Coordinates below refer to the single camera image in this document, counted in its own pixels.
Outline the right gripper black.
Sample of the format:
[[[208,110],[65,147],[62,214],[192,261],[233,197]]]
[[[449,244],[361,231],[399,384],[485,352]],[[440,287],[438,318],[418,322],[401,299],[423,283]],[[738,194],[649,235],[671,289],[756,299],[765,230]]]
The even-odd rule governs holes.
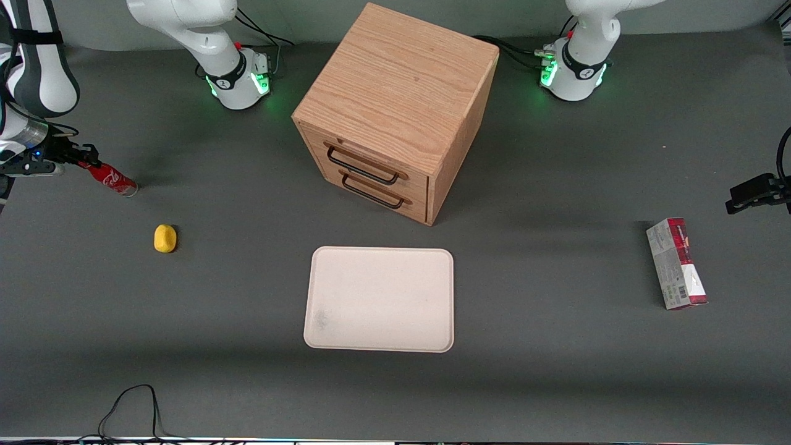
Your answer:
[[[62,163],[53,159],[61,154],[63,161],[82,169],[103,167],[93,144],[79,145],[65,139],[48,139],[39,146],[28,148],[13,141],[2,141],[1,174],[8,177],[57,177],[65,173]]]

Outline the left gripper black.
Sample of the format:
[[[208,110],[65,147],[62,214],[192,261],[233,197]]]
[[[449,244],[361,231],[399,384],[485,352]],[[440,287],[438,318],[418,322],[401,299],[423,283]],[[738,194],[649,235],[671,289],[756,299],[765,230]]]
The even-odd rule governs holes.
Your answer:
[[[727,214],[734,215],[755,206],[781,203],[790,214],[790,178],[783,174],[777,175],[779,179],[774,174],[760,174],[732,187],[729,190],[730,200],[725,203]]]

